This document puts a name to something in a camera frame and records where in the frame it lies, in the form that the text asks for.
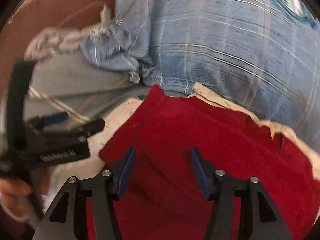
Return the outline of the person's left hand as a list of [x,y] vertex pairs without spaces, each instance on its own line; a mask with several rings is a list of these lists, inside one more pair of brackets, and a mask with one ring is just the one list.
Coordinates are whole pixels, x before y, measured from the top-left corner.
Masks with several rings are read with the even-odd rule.
[[[43,211],[48,209],[51,202],[49,196],[51,174],[52,168],[48,167],[41,178]],[[1,207],[14,220],[33,226],[34,222],[22,204],[22,199],[27,198],[31,193],[31,187],[25,181],[13,177],[1,178]]]

